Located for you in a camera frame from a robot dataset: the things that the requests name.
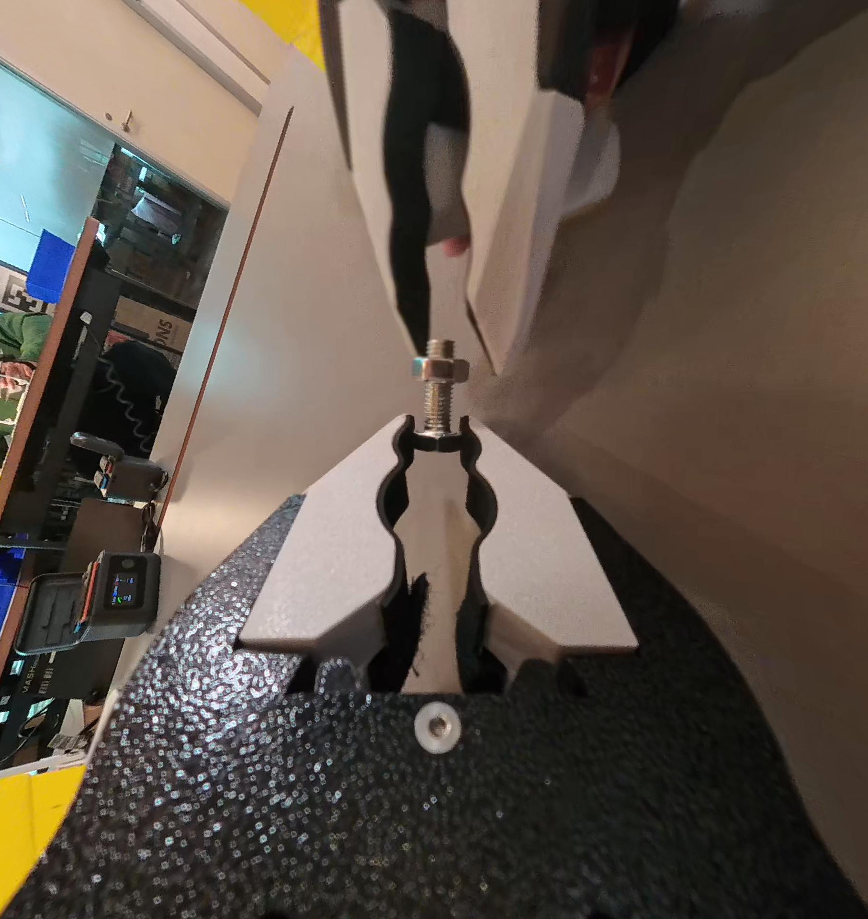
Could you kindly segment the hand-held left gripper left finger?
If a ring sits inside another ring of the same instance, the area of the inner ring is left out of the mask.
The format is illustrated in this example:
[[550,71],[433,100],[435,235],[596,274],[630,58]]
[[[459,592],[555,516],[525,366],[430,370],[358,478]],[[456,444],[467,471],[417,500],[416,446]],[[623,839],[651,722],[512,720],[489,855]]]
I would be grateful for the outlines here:
[[397,416],[305,493],[240,633],[242,650],[342,658],[373,691],[401,691],[428,601],[395,526],[408,508],[415,420]]

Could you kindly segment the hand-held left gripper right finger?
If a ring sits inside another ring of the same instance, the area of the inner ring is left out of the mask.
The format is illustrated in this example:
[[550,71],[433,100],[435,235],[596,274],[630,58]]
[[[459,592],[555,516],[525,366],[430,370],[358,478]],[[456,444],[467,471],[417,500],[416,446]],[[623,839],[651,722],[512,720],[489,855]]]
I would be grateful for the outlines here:
[[566,490],[483,423],[461,420],[478,528],[457,614],[463,691],[504,691],[528,661],[630,654],[638,639]]

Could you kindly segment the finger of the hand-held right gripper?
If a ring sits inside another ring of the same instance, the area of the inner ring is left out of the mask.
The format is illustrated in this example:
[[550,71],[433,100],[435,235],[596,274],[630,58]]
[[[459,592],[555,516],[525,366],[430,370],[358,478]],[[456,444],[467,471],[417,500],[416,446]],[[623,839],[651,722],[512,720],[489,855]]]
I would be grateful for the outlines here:
[[469,87],[447,2],[319,3],[341,144],[382,281],[414,354],[428,347],[428,248],[467,244]]
[[618,182],[620,131],[609,102],[588,109],[540,87],[540,2],[447,4],[470,98],[466,299],[501,374],[530,336],[560,224],[606,200]]

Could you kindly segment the silver hex bolt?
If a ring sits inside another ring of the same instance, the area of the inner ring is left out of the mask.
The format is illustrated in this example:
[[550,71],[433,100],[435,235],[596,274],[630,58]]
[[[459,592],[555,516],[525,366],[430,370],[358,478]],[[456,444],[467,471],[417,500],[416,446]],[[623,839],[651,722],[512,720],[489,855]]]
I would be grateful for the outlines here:
[[[430,339],[422,357],[428,356],[457,359],[454,341]],[[457,384],[415,379],[424,386],[424,426],[416,431],[417,449],[443,454],[459,451],[462,435],[451,429],[452,395]]]

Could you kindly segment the black device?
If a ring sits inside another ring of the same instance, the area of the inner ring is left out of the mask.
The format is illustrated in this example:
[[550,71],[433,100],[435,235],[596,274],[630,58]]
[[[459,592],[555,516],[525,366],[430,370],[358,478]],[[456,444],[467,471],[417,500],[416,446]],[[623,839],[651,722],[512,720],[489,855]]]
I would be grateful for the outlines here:
[[168,483],[166,470],[149,459],[128,455],[111,440],[75,432],[70,443],[98,456],[92,483],[106,500],[148,504],[155,501]]

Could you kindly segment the black backpack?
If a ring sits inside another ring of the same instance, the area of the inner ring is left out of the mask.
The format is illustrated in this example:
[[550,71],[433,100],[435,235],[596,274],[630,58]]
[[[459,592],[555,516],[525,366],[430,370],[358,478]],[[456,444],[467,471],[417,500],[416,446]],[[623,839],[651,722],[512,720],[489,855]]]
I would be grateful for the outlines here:
[[92,431],[134,457],[148,459],[175,383],[160,351],[128,340],[99,359],[92,385]]

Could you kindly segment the black power station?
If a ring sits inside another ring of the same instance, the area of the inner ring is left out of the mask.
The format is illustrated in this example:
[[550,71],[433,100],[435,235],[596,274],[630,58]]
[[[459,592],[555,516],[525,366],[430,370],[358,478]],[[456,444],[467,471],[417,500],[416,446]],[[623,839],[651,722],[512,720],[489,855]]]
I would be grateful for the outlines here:
[[15,652],[53,653],[150,631],[161,571],[157,553],[104,551],[83,572],[40,575],[28,590]]

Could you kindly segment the cardboard box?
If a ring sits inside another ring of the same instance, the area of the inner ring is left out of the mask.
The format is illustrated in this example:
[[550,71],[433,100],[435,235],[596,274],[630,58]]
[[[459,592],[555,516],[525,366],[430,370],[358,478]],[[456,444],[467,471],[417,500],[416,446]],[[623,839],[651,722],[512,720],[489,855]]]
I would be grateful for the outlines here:
[[184,353],[191,323],[126,296],[118,299],[114,322],[155,346]]

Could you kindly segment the brown edged desk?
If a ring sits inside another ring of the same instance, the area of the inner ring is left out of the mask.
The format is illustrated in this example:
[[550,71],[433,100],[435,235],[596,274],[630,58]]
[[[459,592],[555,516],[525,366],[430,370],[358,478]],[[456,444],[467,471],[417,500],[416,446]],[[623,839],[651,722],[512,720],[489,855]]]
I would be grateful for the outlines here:
[[0,545],[37,546],[63,479],[120,285],[93,265],[99,222],[83,225],[37,370],[20,401],[0,474]]

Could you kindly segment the black and white tag marker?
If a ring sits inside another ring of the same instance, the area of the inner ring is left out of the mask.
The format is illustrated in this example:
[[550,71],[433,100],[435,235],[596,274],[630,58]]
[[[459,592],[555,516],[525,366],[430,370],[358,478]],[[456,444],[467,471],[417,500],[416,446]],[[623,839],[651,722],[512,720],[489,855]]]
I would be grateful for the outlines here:
[[53,316],[56,306],[30,296],[27,274],[0,259],[0,313]]

